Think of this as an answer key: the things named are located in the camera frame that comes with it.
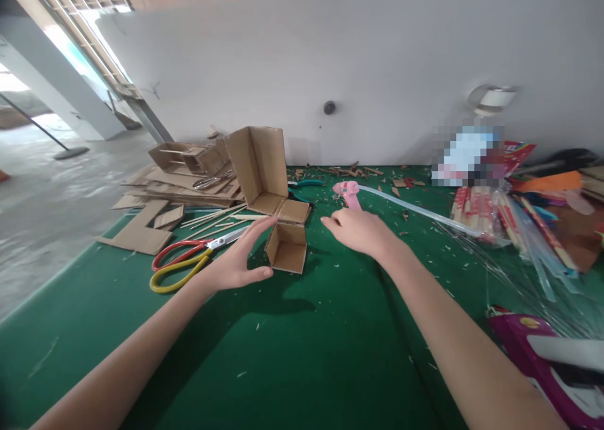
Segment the white pillar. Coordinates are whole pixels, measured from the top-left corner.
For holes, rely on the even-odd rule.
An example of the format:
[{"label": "white pillar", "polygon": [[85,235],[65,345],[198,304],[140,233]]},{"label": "white pillar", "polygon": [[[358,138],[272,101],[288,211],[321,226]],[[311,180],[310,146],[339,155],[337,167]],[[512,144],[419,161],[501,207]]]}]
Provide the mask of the white pillar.
[{"label": "white pillar", "polygon": [[0,15],[0,62],[84,140],[125,130],[29,16]]}]

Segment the green table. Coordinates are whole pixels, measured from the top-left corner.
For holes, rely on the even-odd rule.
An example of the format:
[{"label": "green table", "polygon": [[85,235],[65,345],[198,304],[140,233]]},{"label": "green table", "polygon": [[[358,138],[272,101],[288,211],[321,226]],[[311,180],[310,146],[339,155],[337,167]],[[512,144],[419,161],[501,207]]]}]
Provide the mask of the green table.
[{"label": "green table", "polygon": [[[424,167],[379,168],[384,176],[359,182],[387,192],[393,173],[429,183]],[[391,280],[372,259],[334,241],[319,221],[341,205],[330,191],[340,179],[325,178],[325,188],[296,190],[316,202],[306,223],[304,274],[276,271],[267,281],[214,296],[124,428],[465,428]],[[401,196],[443,215],[453,198],[450,188],[419,186]],[[359,197],[393,231],[408,232],[405,241],[479,324],[488,302],[526,310],[510,287],[489,279],[475,255],[429,220],[410,213],[405,222],[395,204]],[[128,220],[122,217],[106,236]],[[189,233],[176,231],[179,239]],[[250,267],[267,264],[265,241],[266,235]],[[511,247],[492,254],[520,264]],[[92,244],[0,324],[0,390],[11,425],[30,426],[170,299],[149,290],[151,261]],[[603,288],[597,274],[587,278],[591,297],[600,299]]]}]

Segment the hand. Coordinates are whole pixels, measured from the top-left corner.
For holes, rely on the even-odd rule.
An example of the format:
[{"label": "hand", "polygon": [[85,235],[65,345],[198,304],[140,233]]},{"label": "hand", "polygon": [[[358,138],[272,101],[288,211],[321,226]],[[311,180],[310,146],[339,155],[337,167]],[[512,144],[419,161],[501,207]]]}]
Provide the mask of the hand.
[{"label": "hand", "polygon": [[406,246],[375,214],[343,208],[321,222],[343,245],[377,259],[393,247]]},{"label": "hand", "polygon": [[189,282],[202,283],[214,293],[229,288],[240,288],[271,277],[270,266],[247,269],[247,258],[260,235],[276,222],[276,217],[269,216],[255,220],[227,252],[194,275]]}]

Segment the red and yellow scissors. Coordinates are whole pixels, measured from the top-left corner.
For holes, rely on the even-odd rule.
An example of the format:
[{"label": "red and yellow scissors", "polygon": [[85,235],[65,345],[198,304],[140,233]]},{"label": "red and yellow scissors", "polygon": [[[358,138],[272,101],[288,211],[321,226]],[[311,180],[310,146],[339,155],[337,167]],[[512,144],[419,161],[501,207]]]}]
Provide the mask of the red and yellow scissors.
[{"label": "red and yellow scissors", "polygon": [[[210,255],[216,249],[226,246],[227,244],[231,244],[233,241],[241,238],[241,235],[247,230],[247,227],[242,227],[241,229],[230,232],[227,235],[224,235],[220,238],[216,238],[215,240],[200,240],[200,241],[180,241],[172,244],[171,246],[166,247],[163,251],[161,251],[152,264],[152,269],[155,271],[155,274],[151,277],[151,281],[149,282],[149,287],[156,293],[170,293],[174,290],[178,290],[180,287],[185,285],[189,279],[191,279],[195,274],[201,270],[201,268],[208,262]],[[176,249],[180,246],[195,246],[190,249],[188,252],[185,252],[183,255],[179,256],[177,259],[171,261],[166,266],[159,266],[159,262],[162,258],[170,251]],[[201,255],[195,256],[191,259],[185,260],[196,252],[199,252],[203,248],[206,248],[204,253]],[[189,266],[192,264],[197,264],[195,267],[187,274],[183,279],[178,281],[173,285],[161,286],[159,285],[161,277],[170,271],[174,271],[175,269],[181,269],[185,266]]]}]

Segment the concrete floor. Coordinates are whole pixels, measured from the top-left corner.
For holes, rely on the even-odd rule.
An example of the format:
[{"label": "concrete floor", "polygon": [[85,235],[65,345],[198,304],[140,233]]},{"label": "concrete floor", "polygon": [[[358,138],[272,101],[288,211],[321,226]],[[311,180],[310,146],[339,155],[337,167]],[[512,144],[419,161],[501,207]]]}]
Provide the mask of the concrete floor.
[{"label": "concrete floor", "polygon": [[56,161],[60,147],[33,125],[0,130],[0,169],[12,176],[0,183],[0,319],[114,224],[120,182],[151,162],[156,145],[144,128],[85,142],[54,114],[35,120],[90,151]]}]

